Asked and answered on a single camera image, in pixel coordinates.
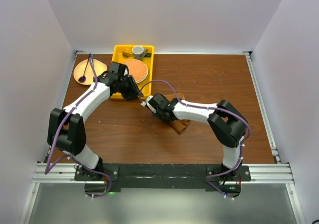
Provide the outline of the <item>orange cloth napkin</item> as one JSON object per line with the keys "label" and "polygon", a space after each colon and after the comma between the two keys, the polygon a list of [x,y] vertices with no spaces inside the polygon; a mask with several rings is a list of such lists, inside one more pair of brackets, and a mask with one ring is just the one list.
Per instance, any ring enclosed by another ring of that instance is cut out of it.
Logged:
{"label": "orange cloth napkin", "polygon": [[[181,100],[185,100],[183,93],[177,93],[178,97]],[[174,94],[167,95],[166,98],[171,101],[173,98],[176,98]],[[177,134],[182,134],[189,126],[190,120],[183,119],[183,120],[174,120],[170,122],[170,127],[176,131]]]}

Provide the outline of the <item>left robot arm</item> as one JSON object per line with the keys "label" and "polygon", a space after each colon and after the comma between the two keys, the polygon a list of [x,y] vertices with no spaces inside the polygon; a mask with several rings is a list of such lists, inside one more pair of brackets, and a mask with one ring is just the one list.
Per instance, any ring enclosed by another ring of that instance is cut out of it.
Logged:
{"label": "left robot arm", "polygon": [[102,158],[87,144],[85,121],[114,93],[120,93],[127,101],[137,99],[140,93],[127,65],[118,62],[112,62],[101,75],[95,74],[88,90],[73,103],[51,111],[47,136],[51,152],[47,159],[46,174],[54,166],[51,162],[53,151],[58,149],[82,165],[91,180],[99,180],[103,176]]}

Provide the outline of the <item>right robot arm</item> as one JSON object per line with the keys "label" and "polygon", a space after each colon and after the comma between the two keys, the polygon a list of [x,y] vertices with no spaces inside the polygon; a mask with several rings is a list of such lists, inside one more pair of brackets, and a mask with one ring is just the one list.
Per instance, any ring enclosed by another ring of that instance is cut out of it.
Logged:
{"label": "right robot arm", "polygon": [[176,120],[190,120],[207,124],[217,140],[223,145],[222,172],[208,178],[223,176],[232,181],[239,176],[243,161],[245,133],[251,134],[247,120],[226,100],[217,104],[192,103],[180,98],[168,100],[160,93],[149,96],[145,107],[160,120],[171,123]]}

